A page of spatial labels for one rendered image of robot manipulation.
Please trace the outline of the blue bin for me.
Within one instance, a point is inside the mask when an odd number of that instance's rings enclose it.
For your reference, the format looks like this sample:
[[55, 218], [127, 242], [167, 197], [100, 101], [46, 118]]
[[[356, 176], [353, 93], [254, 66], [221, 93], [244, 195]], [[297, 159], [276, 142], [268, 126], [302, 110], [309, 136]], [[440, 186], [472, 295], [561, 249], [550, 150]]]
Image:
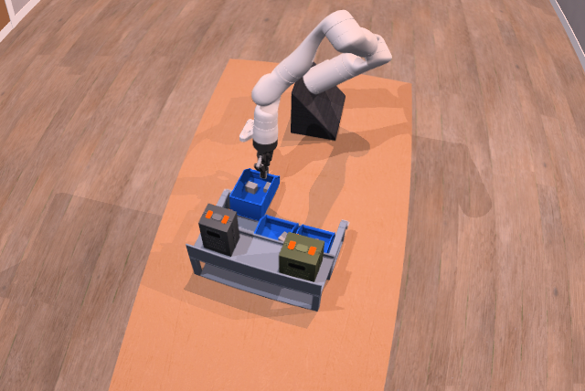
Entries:
[[299, 223], [265, 215], [260, 219], [254, 234], [278, 240], [278, 237], [284, 231], [286, 233], [292, 231], [292, 233], [296, 234], [298, 228]]
[[[302, 224], [296, 234], [306, 236], [309, 238], [321, 239], [324, 241], [324, 252], [329, 253], [335, 239], [335, 232], [322, 230], [316, 227], [309, 227]], [[332, 236], [333, 235], [333, 236]], [[329, 241], [330, 240], [330, 241]]]
[[[245, 184], [248, 181], [258, 184], [255, 195], [245, 191]], [[267, 182], [271, 185], [267, 193], [264, 193], [263, 187]], [[237, 211], [238, 216], [260, 221], [266, 214], [279, 184], [279, 175], [267, 174], [267, 178], [263, 179], [260, 178], [260, 172], [251, 168], [244, 169], [229, 196], [230, 210]]]

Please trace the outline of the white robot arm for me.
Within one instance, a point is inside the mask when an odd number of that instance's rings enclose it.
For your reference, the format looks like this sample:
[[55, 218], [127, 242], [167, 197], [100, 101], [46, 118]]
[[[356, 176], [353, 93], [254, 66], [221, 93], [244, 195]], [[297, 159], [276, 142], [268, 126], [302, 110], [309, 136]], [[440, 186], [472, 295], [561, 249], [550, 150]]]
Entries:
[[[338, 52], [348, 54], [341, 54], [326, 60], [328, 62], [316, 65], [317, 68], [316, 66], [311, 68], [324, 37], [327, 37]], [[257, 104], [254, 120], [247, 120], [239, 140], [247, 142], [253, 138], [260, 144], [277, 141], [281, 95], [301, 77], [307, 89], [317, 95], [366, 71], [389, 63], [392, 56], [388, 47], [380, 35], [376, 37], [369, 30], [360, 27], [346, 10], [339, 10], [327, 16], [271, 74], [259, 79], [251, 92], [252, 100]], [[365, 58], [365, 61], [362, 58]]]

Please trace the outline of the dark grey tool case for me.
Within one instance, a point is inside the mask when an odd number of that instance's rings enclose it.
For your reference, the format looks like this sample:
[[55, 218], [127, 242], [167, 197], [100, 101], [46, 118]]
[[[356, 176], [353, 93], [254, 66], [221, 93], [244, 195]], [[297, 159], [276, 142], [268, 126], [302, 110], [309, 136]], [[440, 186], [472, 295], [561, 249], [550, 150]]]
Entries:
[[204, 248], [232, 256], [239, 241], [236, 211], [207, 204], [198, 226]]

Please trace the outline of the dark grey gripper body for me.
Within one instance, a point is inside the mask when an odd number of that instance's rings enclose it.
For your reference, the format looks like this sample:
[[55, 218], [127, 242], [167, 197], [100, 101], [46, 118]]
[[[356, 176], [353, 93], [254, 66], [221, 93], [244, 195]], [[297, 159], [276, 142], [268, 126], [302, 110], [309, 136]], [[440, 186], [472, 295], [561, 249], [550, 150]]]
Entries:
[[[257, 155], [258, 160], [259, 160], [259, 156], [261, 155], [261, 162], [266, 163], [267, 153], [270, 153], [271, 151], [276, 149], [276, 147], [278, 145], [278, 139], [276, 142], [271, 143], [271, 144], [260, 144], [260, 143], [256, 143], [252, 138], [252, 145], [258, 152], [258, 155]], [[270, 152], [268, 152], [268, 151], [270, 151]]]

